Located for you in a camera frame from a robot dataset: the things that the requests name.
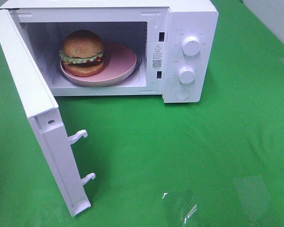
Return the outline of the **round microwave door button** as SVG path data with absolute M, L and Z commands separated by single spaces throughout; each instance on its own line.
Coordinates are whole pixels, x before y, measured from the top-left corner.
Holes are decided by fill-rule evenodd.
M 176 91 L 176 98 L 179 100 L 187 100 L 190 97 L 190 91 L 182 88 Z

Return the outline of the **pink plate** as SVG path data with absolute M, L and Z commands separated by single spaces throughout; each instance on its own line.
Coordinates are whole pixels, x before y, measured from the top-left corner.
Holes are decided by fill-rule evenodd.
M 65 77 L 83 87 L 108 87 L 127 79 L 134 71 L 137 55 L 129 47 L 116 42 L 105 42 L 104 66 L 92 76 L 78 77 L 60 64 Z

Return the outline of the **burger with lettuce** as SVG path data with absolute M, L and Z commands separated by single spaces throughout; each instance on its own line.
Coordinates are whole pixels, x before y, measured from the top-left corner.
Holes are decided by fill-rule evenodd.
M 92 76 L 104 66 L 104 42 L 89 30 L 77 30 L 64 40 L 59 55 L 62 67 L 72 75 Z

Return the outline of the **white microwave door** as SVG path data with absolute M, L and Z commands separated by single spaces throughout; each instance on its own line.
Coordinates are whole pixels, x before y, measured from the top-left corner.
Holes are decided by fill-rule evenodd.
M 7 9 L 0 10 L 0 44 L 27 119 L 57 182 L 71 216 L 91 206 L 84 184 L 95 179 L 94 173 L 81 178 L 71 145 L 86 130 L 68 136 L 59 106 L 44 80 L 20 33 L 19 19 Z

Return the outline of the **glass microwave turntable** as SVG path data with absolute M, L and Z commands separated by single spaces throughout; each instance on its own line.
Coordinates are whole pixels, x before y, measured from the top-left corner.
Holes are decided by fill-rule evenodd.
M 142 58 L 141 58 L 141 56 L 137 55 L 137 63 L 136 63 L 136 67 L 135 67 L 133 73 L 127 79 L 125 79 L 125 80 L 123 80 L 123 81 L 121 81 L 121 82 L 119 82 L 115 85 L 111 85 L 110 87 L 139 87 L 140 83 L 143 83 L 143 80 L 140 77 L 140 65 L 141 65 L 141 63 L 142 63 Z

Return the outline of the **lower white microwave knob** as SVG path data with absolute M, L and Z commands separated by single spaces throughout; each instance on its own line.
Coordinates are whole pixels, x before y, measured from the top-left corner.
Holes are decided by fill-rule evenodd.
M 179 77 L 179 81 L 182 84 L 190 84 L 190 83 L 194 82 L 194 80 L 195 80 L 195 71 L 194 71 L 193 68 L 188 67 L 188 66 L 182 67 L 179 70 L 178 77 Z

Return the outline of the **white microwave knob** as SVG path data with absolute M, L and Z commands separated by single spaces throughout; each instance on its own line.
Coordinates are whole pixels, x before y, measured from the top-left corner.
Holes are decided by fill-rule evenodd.
M 189 35 L 182 41 L 182 51 L 186 56 L 194 56 L 201 50 L 201 41 L 196 35 Z
M 194 71 L 193 68 L 188 67 L 188 66 L 182 67 L 179 70 L 178 77 L 179 77 L 179 81 L 182 84 L 190 84 L 190 83 L 194 82 L 194 80 L 195 80 L 195 71 Z

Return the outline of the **white microwave oven body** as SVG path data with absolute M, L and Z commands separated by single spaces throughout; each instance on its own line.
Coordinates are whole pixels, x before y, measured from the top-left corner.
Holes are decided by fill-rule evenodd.
M 54 96 L 161 95 L 165 103 L 198 102 L 219 13 L 208 0 L 9 0 L 1 9 L 19 19 L 20 33 Z M 121 43 L 141 56 L 139 87 L 79 87 L 60 72 L 59 50 L 66 36 L 86 29 L 106 42 Z M 196 35 L 201 50 L 182 51 Z M 179 81 L 191 67 L 195 80 Z M 187 100 L 176 91 L 190 91 Z

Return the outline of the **upper white microwave knob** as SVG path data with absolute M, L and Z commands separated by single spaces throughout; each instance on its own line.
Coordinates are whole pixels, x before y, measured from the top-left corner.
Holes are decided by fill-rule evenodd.
M 182 51 L 186 56 L 194 56 L 201 50 L 201 41 L 196 35 L 189 35 L 182 41 Z

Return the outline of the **green table cloth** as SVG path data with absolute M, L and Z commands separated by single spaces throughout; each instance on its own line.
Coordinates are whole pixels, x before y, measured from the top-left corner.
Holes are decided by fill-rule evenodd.
M 200 227 L 284 227 L 284 45 L 241 0 L 219 20 L 198 103 L 160 96 L 58 97 L 92 207 L 71 217 L 0 46 L 0 227 L 168 227 L 162 196 L 191 190 Z M 234 178 L 262 176 L 261 219 Z

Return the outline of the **clear tape patch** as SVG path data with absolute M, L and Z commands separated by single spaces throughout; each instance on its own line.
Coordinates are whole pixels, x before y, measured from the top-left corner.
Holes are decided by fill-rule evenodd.
M 199 227 L 198 205 L 191 190 L 162 196 L 168 227 Z
M 244 214 L 256 221 L 267 212 L 271 196 L 260 175 L 234 178 Z

